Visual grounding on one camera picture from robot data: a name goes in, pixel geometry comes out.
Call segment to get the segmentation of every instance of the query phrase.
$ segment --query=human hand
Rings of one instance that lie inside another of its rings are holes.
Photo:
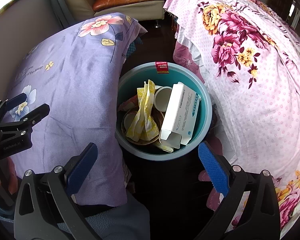
[[[9,167],[9,174],[10,174],[8,190],[12,195],[16,193],[18,190],[18,179],[14,168],[14,163],[10,157],[8,157],[8,167]]]

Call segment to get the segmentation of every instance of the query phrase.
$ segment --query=sofa armrest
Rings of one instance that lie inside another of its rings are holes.
[[[78,22],[93,18],[93,4],[96,0],[65,0],[68,8]]]

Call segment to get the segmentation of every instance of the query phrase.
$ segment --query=sofa leg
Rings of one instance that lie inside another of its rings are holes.
[[[155,25],[154,25],[155,28],[160,28],[161,25],[159,24],[159,20],[155,20]]]

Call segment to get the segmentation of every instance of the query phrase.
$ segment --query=blue logo on box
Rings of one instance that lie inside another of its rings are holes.
[[[198,95],[198,93],[196,93],[196,94],[195,94],[195,99],[194,99],[194,104],[193,104],[193,109],[192,109],[192,117],[194,116],[195,109],[196,109],[196,107],[197,107],[198,99],[199,99],[199,95]]]

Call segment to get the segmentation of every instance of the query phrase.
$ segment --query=brown bowl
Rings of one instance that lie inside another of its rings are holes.
[[[126,118],[126,116],[128,114],[131,114],[131,113],[137,113],[139,111],[139,107],[138,106],[135,106],[133,108],[131,108],[123,117],[122,119],[122,122],[121,122],[121,132],[125,135],[126,134],[126,129],[124,127],[124,119]],[[163,119],[164,119],[164,115],[162,114],[162,112],[160,112],[159,110],[157,110],[155,107],[152,107],[152,110],[151,110],[151,117],[153,118],[154,122],[157,124],[158,126],[158,129],[159,131],[161,130],[161,127],[162,127],[162,123],[163,123]],[[135,142],[134,140],[130,139],[129,137],[126,137],[126,140],[130,143],[133,143],[135,145],[147,145],[147,144],[150,144],[150,143],[153,143],[155,142],[158,138],[159,138],[159,135],[157,135],[156,137],[154,137],[152,140],[150,141],[144,141],[144,140],[139,140],[137,142]]]

